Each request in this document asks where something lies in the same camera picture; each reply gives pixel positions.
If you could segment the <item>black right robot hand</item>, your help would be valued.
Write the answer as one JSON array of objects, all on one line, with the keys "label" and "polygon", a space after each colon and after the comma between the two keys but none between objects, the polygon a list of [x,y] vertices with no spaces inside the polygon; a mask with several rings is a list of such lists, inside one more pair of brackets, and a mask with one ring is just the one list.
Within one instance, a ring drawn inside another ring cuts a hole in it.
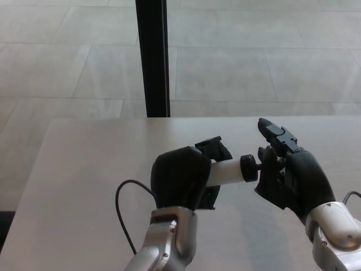
[{"label": "black right robot hand", "polygon": [[331,185],[315,156],[297,144],[285,127],[260,118],[258,130],[269,145],[258,149],[261,161],[255,192],[280,209],[290,209],[304,224],[312,209],[334,202]]}]

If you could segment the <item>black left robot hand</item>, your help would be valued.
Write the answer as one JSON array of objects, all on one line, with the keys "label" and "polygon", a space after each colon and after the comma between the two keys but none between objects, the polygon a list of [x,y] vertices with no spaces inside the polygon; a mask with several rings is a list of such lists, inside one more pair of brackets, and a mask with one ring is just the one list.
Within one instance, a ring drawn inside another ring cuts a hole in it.
[{"label": "black left robot hand", "polygon": [[220,136],[161,154],[151,170],[156,207],[213,210],[220,186],[207,186],[212,161],[231,160]]}]

